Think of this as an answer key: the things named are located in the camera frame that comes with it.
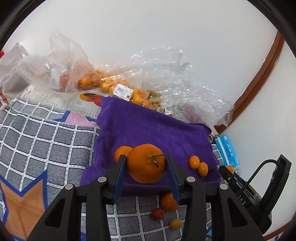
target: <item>brown wooden trim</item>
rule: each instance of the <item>brown wooden trim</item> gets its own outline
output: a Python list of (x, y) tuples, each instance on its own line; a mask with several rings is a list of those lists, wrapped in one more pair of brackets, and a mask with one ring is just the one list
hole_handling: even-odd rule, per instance
[[(270, 48), (270, 51), (264, 63), (262, 64), (261, 68), (255, 75), (251, 83), (248, 85), (244, 93), (235, 102), (233, 113), (232, 113), (232, 120), (228, 126), (230, 126), (236, 120), (236, 118), (238, 118), (238, 116), (247, 108), (247, 106), (258, 94), (258, 92), (260, 91), (260, 89), (262, 88), (262, 86), (270, 76), (275, 63), (279, 58), (284, 42), (285, 40), (282, 37), (282, 35), (279, 32), (277, 32), (274, 42)], [(227, 127), (224, 125), (215, 126), (215, 129), (219, 134), (225, 131), (226, 128)]]
[(273, 231), (272, 233), (264, 236), (264, 239), (270, 240), (270, 239), (274, 238), (275, 236), (281, 234), (283, 231), (285, 231), (285, 229), (288, 227), (289, 224), (290, 224), (290, 222), (286, 223), (284, 226), (280, 227), (276, 231)]

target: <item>price tag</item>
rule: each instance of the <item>price tag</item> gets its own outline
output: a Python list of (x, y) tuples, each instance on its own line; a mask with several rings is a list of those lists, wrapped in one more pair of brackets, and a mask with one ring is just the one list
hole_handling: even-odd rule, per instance
[(131, 99), (132, 93), (133, 93), (132, 89), (130, 89), (122, 84), (118, 84), (113, 91), (114, 95), (116, 95), (117, 97), (124, 99), (126, 101), (129, 101)]
[(173, 114), (173, 109), (169, 106), (169, 107), (165, 107), (165, 114), (166, 115), (171, 115)]

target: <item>clear plastic bag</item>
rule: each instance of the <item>clear plastic bag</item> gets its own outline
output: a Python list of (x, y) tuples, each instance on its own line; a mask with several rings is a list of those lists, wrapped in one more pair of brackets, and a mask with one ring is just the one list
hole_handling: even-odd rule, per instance
[(3, 105), (21, 95), (29, 85), (16, 70), (17, 64), (27, 55), (24, 47), (16, 43), (0, 59), (0, 101)]
[(17, 66), (28, 83), (61, 99), (70, 98), (79, 89), (100, 85), (100, 76), (78, 43), (59, 32), (51, 34), (49, 40), (50, 55), (28, 56)]
[(217, 91), (193, 80), (190, 63), (177, 48), (154, 48), (135, 54), (125, 65), (104, 66), (109, 76), (120, 76), (132, 89), (149, 93), (138, 104), (191, 123), (228, 125), (233, 104)]

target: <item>silver screw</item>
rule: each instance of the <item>silver screw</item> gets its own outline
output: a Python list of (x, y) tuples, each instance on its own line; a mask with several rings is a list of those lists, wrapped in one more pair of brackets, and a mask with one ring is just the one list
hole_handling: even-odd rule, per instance
[(100, 183), (104, 183), (106, 181), (107, 181), (107, 178), (105, 178), (105, 177), (99, 177), (98, 178), (98, 182), (100, 182)]
[(73, 184), (69, 183), (65, 186), (66, 190), (71, 190), (73, 188)]
[(194, 177), (187, 177), (186, 180), (190, 183), (195, 182), (195, 178)]
[(226, 185), (226, 184), (220, 184), (220, 188), (222, 189), (222, 190), (226, 190), (227, 188), (228, 188), (228, 186)]

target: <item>purple towel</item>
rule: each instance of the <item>purple towel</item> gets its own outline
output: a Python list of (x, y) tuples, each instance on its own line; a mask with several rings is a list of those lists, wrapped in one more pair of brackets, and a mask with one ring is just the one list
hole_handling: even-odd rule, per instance
[[(203, 183), (218, 185), (221, 176), (218, 172), (218, 160), (207, 137), (211, 130), (202, 124), (184, 123), (172, 117), (115, 97), (101, 99), (101, 112), (97, 125), (101, 134), (94, 145), (95, 163), (86, 167), (81, 185), (89, 184), (103, 176), (108, 168), (115, 165), (114, 152), (127, 145), (136, 147), (142, 144), (157, 146), (165, 155), (172, 155), (178, 166), (188, 175)], [(198, 156), (207, 163), (209, 173), (201, 177), (188, 165), (190, 156)], [(139, 184), (127, 173), (123, 185), (123, 196), (155, 195), (170, 190), (166, 173), (153, 184)]]

